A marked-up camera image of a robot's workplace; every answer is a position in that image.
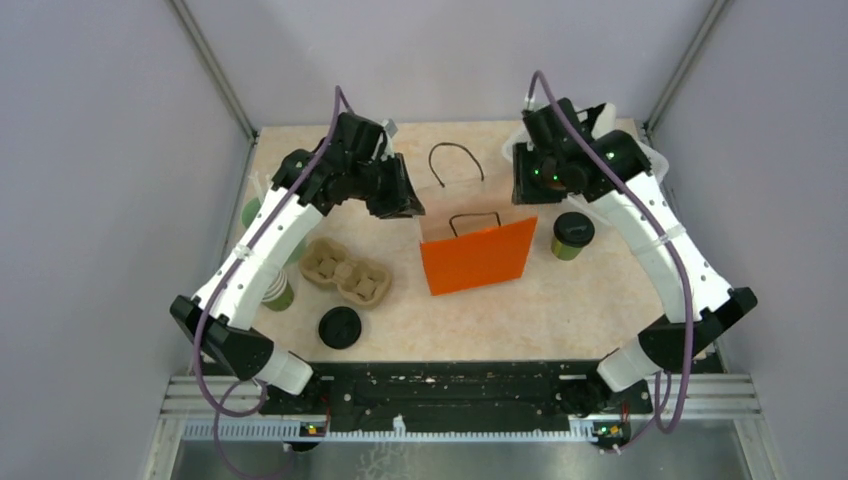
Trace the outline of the black cup lid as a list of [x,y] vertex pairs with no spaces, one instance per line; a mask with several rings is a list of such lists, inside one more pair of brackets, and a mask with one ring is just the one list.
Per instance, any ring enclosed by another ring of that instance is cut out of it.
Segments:
[[595,236],[595,225],[585,214],[566,212],[559,215],[553,224],[553,236],[562,245],[584,248]]

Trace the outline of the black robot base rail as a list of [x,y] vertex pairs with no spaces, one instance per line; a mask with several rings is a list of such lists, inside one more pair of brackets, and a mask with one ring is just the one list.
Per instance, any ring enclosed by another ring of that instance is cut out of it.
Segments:
[[641,380],[614,393],[592,360],[483,362],[324,362],[303,393],[271,387],[263,415],[327,417],[333,433],[565,431],[591,415],[620,419],[653,411]]

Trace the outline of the green paper coffee cup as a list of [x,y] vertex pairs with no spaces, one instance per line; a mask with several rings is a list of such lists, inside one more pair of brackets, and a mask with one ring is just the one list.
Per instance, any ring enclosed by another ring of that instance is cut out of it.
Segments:
[[570,243],[565,243],[557,238],[553,238],[551,240],[550,250],[551,253],[560,261],[571,261],[574,260],[585,248],[585,244],[577,244],[573,245]]

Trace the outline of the stack of green paper cups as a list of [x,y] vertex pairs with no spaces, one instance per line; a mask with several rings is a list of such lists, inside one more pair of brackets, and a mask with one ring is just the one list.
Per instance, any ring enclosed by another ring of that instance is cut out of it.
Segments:
[[261,304],[271,311],[281,312],[288,309],[294,301],[294,290],[285,270],[280,270],[266,290]]

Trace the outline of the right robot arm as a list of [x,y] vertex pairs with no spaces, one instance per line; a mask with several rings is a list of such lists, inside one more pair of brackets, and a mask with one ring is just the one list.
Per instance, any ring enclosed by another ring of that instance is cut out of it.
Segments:
[[629,387],[661,370],[681,370],[758,299],[749,287],[732,287],[705,259],[667,205],[645,148],[605,117],[610,105],[588,109],[585,119],[569,99],[557,105],[577,133],[570,134],[552,106],[526,102],[529,137],[513,146],[513,202],[583,197],[625,240],[663,308],[659,319],[602,359],[586,385],[589,404],[612,412]]

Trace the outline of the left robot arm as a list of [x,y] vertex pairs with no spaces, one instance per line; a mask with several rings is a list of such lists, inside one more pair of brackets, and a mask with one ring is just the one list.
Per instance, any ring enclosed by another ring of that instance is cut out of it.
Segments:
[[312,367],[253,327],[262,299],[298,244],[337,205],[364,202],[379,219],[425,210],[415,195],[388,120],[342,112],[312,150],[286,155],[259,212],[215,274],[195,293],[177,296],[170,314],[199,356],[236,378],[282,391],[297,413],[319,404]]

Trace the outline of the stack of black cup lids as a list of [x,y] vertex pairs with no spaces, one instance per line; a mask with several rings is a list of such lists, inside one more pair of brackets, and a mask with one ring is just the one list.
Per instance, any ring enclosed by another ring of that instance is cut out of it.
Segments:
[[350,307],[339,306],[322,316],[318,324],[318,335],[327,347],[344,350],[360,339],[362,329],[359,314]]

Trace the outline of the orange paper bag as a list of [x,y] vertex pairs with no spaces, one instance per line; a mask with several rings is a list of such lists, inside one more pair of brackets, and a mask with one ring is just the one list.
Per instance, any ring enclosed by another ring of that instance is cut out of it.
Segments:
[[[465,152],[476,166],[476,179],[449,180],[433,156],[440,147]],[[437,184],[419,191],[425,214],[418,218],[423,271],[430,294],[441,296],[522,277],[538,221],[536,210],[512,203],[511,170],[488,174],[471,151],[455,142],[439,142],[428,153]]]

